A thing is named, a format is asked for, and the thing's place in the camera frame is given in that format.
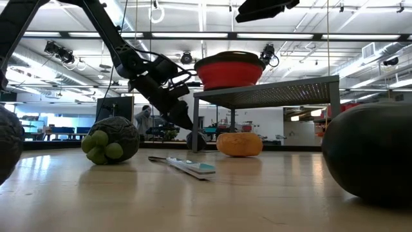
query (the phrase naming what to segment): red colander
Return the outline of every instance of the red colander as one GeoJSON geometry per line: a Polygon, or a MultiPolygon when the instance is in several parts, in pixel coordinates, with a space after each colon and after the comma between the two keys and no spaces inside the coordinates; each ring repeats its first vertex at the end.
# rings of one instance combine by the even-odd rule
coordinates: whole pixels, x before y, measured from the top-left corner
{"type": "Polygon", "coordinates": [[[265,68],[257,55],[235,51],[221,52],[194,64],[204,90],[253,86],[265,68]]]}

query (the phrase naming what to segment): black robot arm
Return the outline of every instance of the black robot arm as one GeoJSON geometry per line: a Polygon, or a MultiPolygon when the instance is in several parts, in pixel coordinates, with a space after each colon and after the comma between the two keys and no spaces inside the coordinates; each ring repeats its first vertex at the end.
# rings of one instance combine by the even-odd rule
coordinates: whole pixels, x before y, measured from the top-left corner
{"type": "MultiPolygon", "coordinates": [[[[8,81],[5,73],[9,58],[38,9],[48,1],[10,0],[1,13],[0,90],[6,90],[8,81]]],[[[188,87],[184,83],[174,88],[162,87],[167,80],[182,74],[174,62],[164,55],[158,55],[154,61],[142,59],[120,36],[99,0],[62,0],[61,2],[77,5],[84,10],[110,51],[117,73],[129,79],[129,91],[136,88],[159,110],[163,118],[182,128],[192,129],[192,121],[187,114],[187,103],[178,100],[189,92],[188,87]]]]}

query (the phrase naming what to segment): overhead camera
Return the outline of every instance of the overhead camera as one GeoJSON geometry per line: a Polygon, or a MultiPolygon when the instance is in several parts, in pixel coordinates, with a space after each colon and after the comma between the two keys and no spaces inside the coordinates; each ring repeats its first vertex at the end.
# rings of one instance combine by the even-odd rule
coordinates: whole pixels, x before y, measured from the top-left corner
{"type": "Polygon", "coordinates": [[[265,65],[269,65],[274,68],[279,65],[279,58],[277,58],[277,56],[275,55],[275,48],[273,47],[273,44],[266,44],[265,48],[260,53],[259,59],[263,61],[265,65]],[[270,64],[272,59],[277,59],[277,64],[275,66],[270,64]]]}
{"type": "Polygon", "coordinates": [[[49,55],[55,55],[64,64],[73,64],[75,62],[75,56],[72,51],[64,49],[53,41],[47,42],[44,51],[49,55]]]}
{"type": "Polygon", "coordinates": [[[191,64],[193,61],[193,57],[190,52],[184,52],[182,57],[180,58],[180,62],[182,64],[191,64]]]}
{"type": "Polygon", "coordinates": [[[393,59],[390,59],[388,61],[384,61],[384,66],[394,66],[397,65],[399,63],[399,59],[398,57],[395,57],[393,59]]]}

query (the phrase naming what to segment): wall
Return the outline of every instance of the wall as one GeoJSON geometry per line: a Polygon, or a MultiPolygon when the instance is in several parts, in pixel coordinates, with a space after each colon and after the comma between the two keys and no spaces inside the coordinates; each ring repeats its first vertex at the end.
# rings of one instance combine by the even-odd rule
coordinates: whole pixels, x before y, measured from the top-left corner
{"type": "MultiPolygon", "coordinates": [[[[155,115],[159,115],[158,110],[153,110],[155,115]]],[[[141,112],[142,106],[135,106],[134,111],[134,114],[141,112]]],[[[20,112],[96,114],[96,106],[81,104],[19,104],[16,106],[16,113],[20,112]]],[[[192,113],[192,106],[189,106],[189,116],[192,116],[192,113]]],[[[276,135],[283,135],[282,108],[237,110],[236,114],[236,122],[253,121],[254,124],[259,125],[259,127],[254,128],[254,132],[262,136],[267,136],[268,140],[275,140],[276,135]]],[[[216,122],[216,107],[200,106],[199,116],[204,117],[204,126],[210,126],[211,120],[216,122]]],[[[225,119],[226,117],[228,121],[230,121],[230,111],[226,108],[219,107],[218,119],[225,119]]],[[[189,132],[189,130],[181,129],[177,139],[186,139],[186,135],[189,132]]]]}
{"type": "Polygon", "coordinates": [[[313,122],[285,122],[285,146],[320,146],[321,138],[315,135],[313,122]]]}
{"type": "MultiPolygon", "coordinates": [[[[219,107],[218,112],[219,121],[227,118],[228,122],[230,122],[230,110],[219,107]]],[[[211,120],[216,122],[216,107],[201,107],[199,109],[199,117],[204,117],[204,126],[210,126],[211,120]]],[[[275,140],[276,135],[283,135],[283,108],[236,110],[235,120],[237,123],[252,121],[256,125],[254,133],[267,136],[268,140],[275,140]]]]}

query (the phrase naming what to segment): wooden floor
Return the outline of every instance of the wooden floor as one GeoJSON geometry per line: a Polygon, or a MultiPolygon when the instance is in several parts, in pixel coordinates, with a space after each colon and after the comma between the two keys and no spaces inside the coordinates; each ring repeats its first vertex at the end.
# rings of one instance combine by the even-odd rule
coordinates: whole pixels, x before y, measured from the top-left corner
{"type": "Polygon", "coordinates": [[[94,166],[78,150],[27,152],[0,187],[1,232],[412,231],[412,211],[365,205],[331,178],[321,154],[255,158],[139,150],[94,166]],[[215,165],[199,181],[147,156],[215,165]]]}

